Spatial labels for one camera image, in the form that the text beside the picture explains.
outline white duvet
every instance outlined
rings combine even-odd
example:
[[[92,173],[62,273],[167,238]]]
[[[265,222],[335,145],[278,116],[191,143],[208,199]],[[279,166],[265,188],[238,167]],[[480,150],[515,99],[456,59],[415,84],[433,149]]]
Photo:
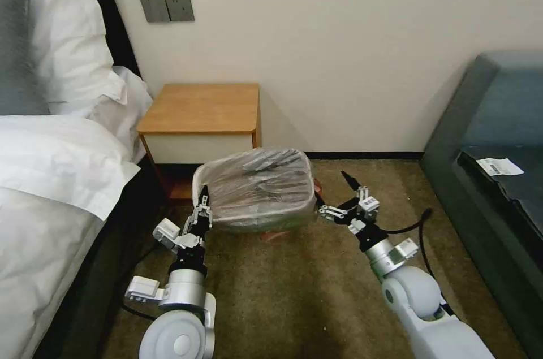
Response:
[[[0,142],[0,354],[30,358],[139,168],[72,116],[2,116]]]

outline gray pillow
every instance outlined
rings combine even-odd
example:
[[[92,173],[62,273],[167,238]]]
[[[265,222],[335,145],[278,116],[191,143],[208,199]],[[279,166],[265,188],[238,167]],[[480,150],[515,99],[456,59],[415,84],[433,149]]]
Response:
[[[30,56],[29,0],[0,0],[0,115],[47,115]]]

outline wooden tabletop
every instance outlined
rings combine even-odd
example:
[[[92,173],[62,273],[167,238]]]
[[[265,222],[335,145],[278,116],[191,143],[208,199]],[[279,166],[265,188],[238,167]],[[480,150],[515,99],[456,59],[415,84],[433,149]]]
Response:
[[[258,84],[165,85],[141,122],[145,133],[252,133]]]

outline garbage bag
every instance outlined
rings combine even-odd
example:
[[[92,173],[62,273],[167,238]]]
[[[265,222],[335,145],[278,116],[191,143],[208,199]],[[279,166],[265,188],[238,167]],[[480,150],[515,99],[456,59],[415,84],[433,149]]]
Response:
[[[295,149],[254,149],[201,165],[192,202],[208,186],[213,226],[236,232],[281,231],[314,216],[314,182],[307,156]]]

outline paper receipt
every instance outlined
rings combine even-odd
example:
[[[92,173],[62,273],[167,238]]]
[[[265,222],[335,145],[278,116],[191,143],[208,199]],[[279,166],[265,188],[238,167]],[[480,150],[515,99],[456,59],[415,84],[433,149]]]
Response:
[[[490,175],[520,175],[524,171],[513,164],[508,158],[481,158],[477,160],[477,164],[481,166],[485,172]]]

